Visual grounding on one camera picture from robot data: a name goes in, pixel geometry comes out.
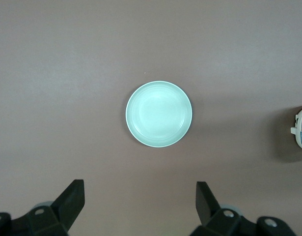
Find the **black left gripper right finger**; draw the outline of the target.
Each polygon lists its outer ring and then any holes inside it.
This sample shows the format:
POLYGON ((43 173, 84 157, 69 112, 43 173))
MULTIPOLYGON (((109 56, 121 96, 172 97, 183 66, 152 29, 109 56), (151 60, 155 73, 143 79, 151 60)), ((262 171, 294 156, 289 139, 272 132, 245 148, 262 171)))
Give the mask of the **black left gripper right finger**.
POLYGON ((201 225, 192 236, 296 236, 281 219, 262 216, 253 223, 233 209, 222 208, 206 182, 196 183, 195 206, 201 225))

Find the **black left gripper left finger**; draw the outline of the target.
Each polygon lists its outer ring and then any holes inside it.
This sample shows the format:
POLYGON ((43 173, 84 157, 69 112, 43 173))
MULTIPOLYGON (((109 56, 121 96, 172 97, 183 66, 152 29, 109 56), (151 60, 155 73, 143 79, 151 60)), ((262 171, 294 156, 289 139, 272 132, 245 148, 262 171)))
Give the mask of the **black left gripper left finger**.
POLYGON ((0 236, 67 236, 84 205, 84 180, 75 179, 55 201, 40 204, 17 219, 0 212, 0 236))

